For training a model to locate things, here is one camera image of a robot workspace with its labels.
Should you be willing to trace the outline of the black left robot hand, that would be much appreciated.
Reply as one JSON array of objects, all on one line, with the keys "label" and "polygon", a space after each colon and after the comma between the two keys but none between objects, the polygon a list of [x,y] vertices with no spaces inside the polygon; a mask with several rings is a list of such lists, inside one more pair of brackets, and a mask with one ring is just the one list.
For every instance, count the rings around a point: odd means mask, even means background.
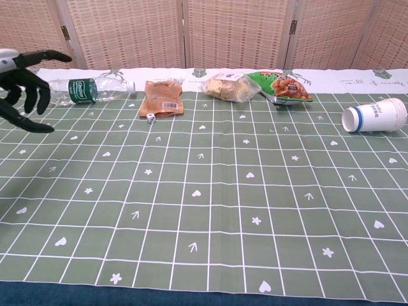
[{"label": "black left robot hand", "polygon": [[35,52],[19,53],[10,48],[1,49],[1,88],[8,92],[1,99],[1,117],[10,124],[31,133],[52,133],[54,128],[47,124],[33,122],[21,115],[14,105],[19,101],[22,89],[25,89],[25,113],[37,108],[42,114],[50,103],[49,84],[29,71],[27,68],[39,64],[41,61],[71,62],[69,55],[56,50],[39,50]]}]

